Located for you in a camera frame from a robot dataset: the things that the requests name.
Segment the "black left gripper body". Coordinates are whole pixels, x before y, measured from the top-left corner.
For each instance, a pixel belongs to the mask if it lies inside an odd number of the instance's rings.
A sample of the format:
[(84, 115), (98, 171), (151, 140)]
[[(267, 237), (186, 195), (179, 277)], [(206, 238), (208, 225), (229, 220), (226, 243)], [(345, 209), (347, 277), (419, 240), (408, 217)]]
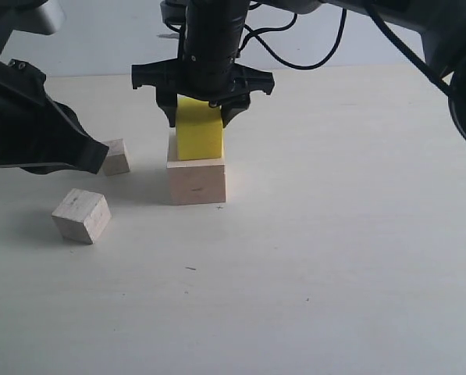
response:
[(47, 94), (45, 81), (28, 62), (0, 62), (0, 168), (88, 171), (88, 136), (73, 110)]

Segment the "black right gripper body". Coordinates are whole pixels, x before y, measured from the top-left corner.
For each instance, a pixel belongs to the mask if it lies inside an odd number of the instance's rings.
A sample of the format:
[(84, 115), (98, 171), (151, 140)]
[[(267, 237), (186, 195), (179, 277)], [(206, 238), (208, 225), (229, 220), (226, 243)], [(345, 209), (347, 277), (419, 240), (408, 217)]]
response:
[(202, 102), (223, 105), (246, 98), (254, 91), (270, 95), (275, 87), (270, 72), (235, 63), (194, 61), (182, 57), (131, 68), (133, 88), (151, 86), (156, 90), (157, 103), (176, 104), (178, 95)]

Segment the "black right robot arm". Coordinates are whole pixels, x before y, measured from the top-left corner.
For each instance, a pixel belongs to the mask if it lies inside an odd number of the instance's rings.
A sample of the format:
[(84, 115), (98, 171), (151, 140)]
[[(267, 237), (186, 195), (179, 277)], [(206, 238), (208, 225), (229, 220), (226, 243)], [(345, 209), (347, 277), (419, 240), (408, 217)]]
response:
[[(382, 35), (447, 99), (450, 116), (466, 141), (466, 1), (336, 1), (341, 11), (335, 54), (350, 13), (367, 16)], [(179, 97), (217, 109), (222, 124), (247, 110), (251, 94), (270, 94), (271, 73), (239, 64), (249, 41), (265, 43), (271, 27), (252, 27), (260, 1), (164, 1), (162, 21), (178, 35), (172, 59), (135, 65), (134, 88), (153, 87), (169, 124)]]

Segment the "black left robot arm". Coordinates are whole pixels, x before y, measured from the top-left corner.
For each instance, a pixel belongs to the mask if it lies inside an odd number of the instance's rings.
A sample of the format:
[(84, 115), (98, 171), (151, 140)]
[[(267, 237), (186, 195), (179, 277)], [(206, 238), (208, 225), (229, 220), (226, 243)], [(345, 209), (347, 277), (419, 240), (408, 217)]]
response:
[[(57, 1), (0, 1), (0, 56), (14, 31), (49, 36), (65, 19)], [(46, 79), (30, 62), (0, 60), (0, 168), (37, 175), (98, 173), (108, 146), (85, 131), (69, 106), (46, 92)]]

